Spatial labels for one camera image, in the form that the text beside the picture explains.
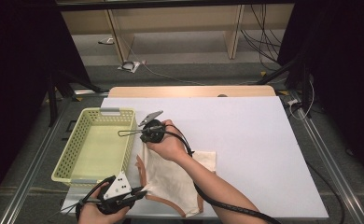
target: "basket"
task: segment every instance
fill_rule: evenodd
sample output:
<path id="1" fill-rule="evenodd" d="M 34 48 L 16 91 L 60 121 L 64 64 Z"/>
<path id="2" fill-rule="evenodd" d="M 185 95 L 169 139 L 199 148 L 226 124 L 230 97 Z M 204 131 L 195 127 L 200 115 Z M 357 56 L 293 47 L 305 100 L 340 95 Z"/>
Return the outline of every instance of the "basket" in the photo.
<path id="1" fill-rule="evenodd" d="M 118 131 L 136 129 L 133 109 L 117 109 L 117 115 L 103 115 L 100 108 L 82 110 L 51 175 L 65 185 L 95 185 L 126 171 L 133 148 L 133 135 Z"/>

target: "white board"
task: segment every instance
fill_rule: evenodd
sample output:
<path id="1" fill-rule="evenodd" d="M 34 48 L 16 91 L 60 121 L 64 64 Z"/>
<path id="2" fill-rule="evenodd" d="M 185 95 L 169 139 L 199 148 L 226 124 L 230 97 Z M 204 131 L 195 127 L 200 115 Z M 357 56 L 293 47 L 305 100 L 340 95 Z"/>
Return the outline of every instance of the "white board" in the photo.
<path id="1" fill-rule="evenodd" d="M 278 97 L 105 98 L 102 107 L 133 108 L 137 123 L 163 110 L 158 119 L 171 119 L 193 151 L 215 151 L 217 174 L 262 213 L 329 217 Z M 141 146 L 137 135 L 127 171 L 133 187 L 139 186 L 135 157 Z M 178 217 L 172 208 L 148 200 L 137 202 L 128 215 Z M 215 212 L 205 203 L 197 218 L 213 217 Z"/>

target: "aluminum rail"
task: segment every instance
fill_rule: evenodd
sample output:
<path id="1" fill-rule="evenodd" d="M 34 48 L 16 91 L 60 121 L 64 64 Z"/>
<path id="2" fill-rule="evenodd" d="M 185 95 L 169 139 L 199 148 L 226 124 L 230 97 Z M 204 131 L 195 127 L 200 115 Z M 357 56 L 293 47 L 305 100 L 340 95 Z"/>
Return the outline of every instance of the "aluminum rail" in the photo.
<path id="1" fill-rule="evenodd" d="M 299 96 L 296 94 L 296 92 L 292 92 L 292 96 L 295 99 L 299 99 Z M 318 129 L 314 125 L 313 121 L 305 116 L 305 112 L 303 111 L 303 109 L 300 108 L 298 110 L 298 113 L 299 118 L 303 122 L 306 131 L 313 140 L 315 148 L 319 156 L 321 157 L 322 162 L 324 162 L 324 165 L 327 168 L 331 179 L 333 180 L 336 188 L 340 192 L 340 195 L 343 198 L 344 204 L 350 212 L 351 217 L 356 223 L 364 224 L 364 209 L 362 207 L 362 204 L 359 198 L 354 193 L 351 186 L 349 185 L 336 160 L 333 159 L 333 156 L 331 155 L 324 140 L 319 134 Z"/>
<path id="2" fill-rule="evenodd" d="M 9 205 L 7 206 L 0 223 L 14 223 L 21 208 L 24 204 L 24 201 L 27 197 L 28 192 L 30 191 L 30 187 L 35 181 L 36 175 L 39 171 L 39 168 L 42 165 L 44 158 L 46 157 L 49 146 L 51 145 L 54 135 L 56 134 L 58 127 L 60 126 L 60 120 L 63 117 L 63 114 L 71 102 L 70 99 L 64 99 L 62 105 L 60 106 L 60 116 L 55 120 L 54 125 L 48 129 L 38 151 L 35 154 L 33 161 L 31 162 L 28 171 L 17 188 L 16 193 L 13 198 L 10 200 Z"/>

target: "beige cloth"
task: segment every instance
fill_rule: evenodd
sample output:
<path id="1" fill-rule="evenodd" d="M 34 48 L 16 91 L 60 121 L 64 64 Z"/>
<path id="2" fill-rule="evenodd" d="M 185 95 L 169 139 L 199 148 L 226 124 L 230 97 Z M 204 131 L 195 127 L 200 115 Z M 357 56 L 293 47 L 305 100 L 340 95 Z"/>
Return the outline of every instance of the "beige cloth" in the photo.
<path id="1" fill-rule="evenodd" d="M 137 155 L 137 166 L 142 190 L 146 198 L 173 207 L 182 217 L 191 217 L 203 211 L 203 199 L 197 194 L 190 176 L 173 161 L 163 159 L 144 144 Z M 195 151 L 193 159 L 208 170 L 216 168 L 216 153 Z"/>

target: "black curtain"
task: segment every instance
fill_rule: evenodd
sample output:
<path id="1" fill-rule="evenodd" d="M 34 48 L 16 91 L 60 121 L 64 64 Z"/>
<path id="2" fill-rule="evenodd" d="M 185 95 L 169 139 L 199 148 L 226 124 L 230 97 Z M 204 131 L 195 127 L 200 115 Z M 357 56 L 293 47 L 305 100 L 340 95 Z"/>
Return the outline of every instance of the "black curtain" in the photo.
<path id="1" fill-rule="evenodd" d="M 19 2 L 0 1 L 0 183 L 35 122 L 48 75 L 64 70 L 90 82 L 61 13 Z"/>
<path id="2" fill-rule="evenodd" d="M 280 50 L 280 64 L 300 53 L 315 19 L 329 2 L 335 1 L 296 4 Z M 309 43 L 305 62 L 314 77 L 315 95 L 364 166 L 364 0 L 340 1 L 331 12 Z M 302 80 L 301 72 L 293 75 L 292 82 Z"/>

